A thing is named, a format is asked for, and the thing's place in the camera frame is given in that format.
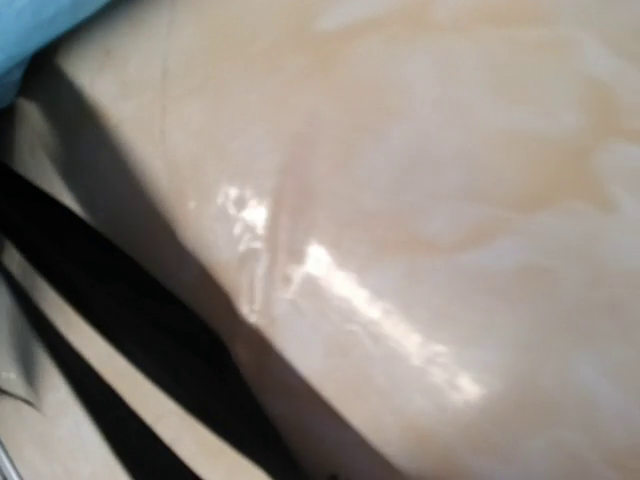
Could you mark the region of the black ribbon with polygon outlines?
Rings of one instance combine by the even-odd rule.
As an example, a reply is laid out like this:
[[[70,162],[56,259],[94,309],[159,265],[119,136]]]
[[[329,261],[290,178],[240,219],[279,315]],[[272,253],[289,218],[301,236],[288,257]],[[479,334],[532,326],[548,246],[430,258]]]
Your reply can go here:
[[[305,474],[220,339],[70,209],[1,168],[1,231],[157,386],[274,479]]]

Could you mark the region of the blue wrapping paper sheet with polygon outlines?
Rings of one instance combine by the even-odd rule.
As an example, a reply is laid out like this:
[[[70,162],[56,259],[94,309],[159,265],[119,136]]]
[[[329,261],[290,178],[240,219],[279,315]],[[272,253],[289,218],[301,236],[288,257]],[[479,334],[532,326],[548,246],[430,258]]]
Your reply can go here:
[[[15,98],[31,57],[94,15],[107,0],[2,0],[1,107]]]

